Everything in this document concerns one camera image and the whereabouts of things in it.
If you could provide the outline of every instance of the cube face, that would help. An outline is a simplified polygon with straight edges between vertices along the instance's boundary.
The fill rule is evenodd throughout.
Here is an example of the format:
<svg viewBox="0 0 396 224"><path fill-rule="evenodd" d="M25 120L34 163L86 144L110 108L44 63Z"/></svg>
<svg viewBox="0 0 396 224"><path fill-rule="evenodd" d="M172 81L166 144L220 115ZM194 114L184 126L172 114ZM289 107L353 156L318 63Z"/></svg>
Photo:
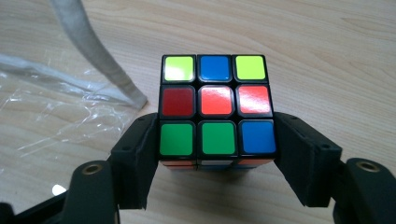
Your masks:
<svg viewBox="0 0 396 224"><path fill-rule="evenodd" d="M162 164L194 166L196 164L194 136L195 125L190 121L161 121L159 156Z"/></svg>
<svg viewBox="0 0 396 224"><path fill-rule="evenodd" d="M203 86L199 92L203 117L230 117L233 114L233 91L227 86Z"/></svg>
<svg viewBox="0 0 396 224"><path fill-rule="evenodd" d="M235 154L235 127L231 122L203 122L200 125L202 153L206 155Z"/></svg>
<svg viewBox="0 0 396 224"><path fill-rule="evenodd" d="M202 82L229 82L233 78L230 56L202 55L197 61L198 78Z"/></svg>
<svg viewBox="0 0 396 224"><path fill-rule="evenodd" d="M271 120L242 120L241 155L275 153L274 123Z"/></svg>
<svg viewBox="0 0 396 224"><path fill-rule="evenodd" d="M189 83L195 79L194 55L163 56L163 83Z"/></svg>
<svg viewBox="0 0 396 224"><path fill-rule="evenodd" d="M265 85L237 87L238 112L244 117L272 117L271 102Z"/></svg>
<svg viewBox="0 0 396 224"><path fill-rule="evenodd" d="M164 55L159 117L172 170L251 169L276 155L263 55Z"/></svg>
<svg viewBox="0 0 396 224"><path fill-rule="evenodd" d="M237 55L233 57L235 78L240 82L267 82L265 59L261 55Z"/></svg>
<svg viewBox="0 0 396 224"><path fill-rule="evenodd" d="M163 119L191 118L195 114L195 89L191 86L161 88L160 116Z"/></svg>
<svg viewBox="0 0 396 224"><path fill-rule="evenodd" d="M161 125L161 155L191 156L193 135L192 123L163 123Z"/></svg>

